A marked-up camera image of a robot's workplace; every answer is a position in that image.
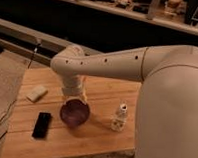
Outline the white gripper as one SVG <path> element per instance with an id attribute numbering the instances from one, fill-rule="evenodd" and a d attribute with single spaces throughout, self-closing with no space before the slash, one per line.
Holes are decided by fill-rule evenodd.
<path id="1" fill-rule="evenodd" d="M 85 79 L 84 76 L 80 75 L 61 78 L 65 102 L 71 99 L 79 99 L 83 104 L 87 103 Z"/>

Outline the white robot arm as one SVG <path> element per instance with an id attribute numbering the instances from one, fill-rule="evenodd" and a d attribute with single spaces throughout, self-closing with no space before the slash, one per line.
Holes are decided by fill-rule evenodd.
<path id="1" fill-rule="evenodd" d="M 198 158 L 198 47 L 148 46 L 86 56 L 80 46 L 69 45 L 50 66 L 66 96 L 83 92 L 83 75 L 140 82 L 134 157 Z"/>

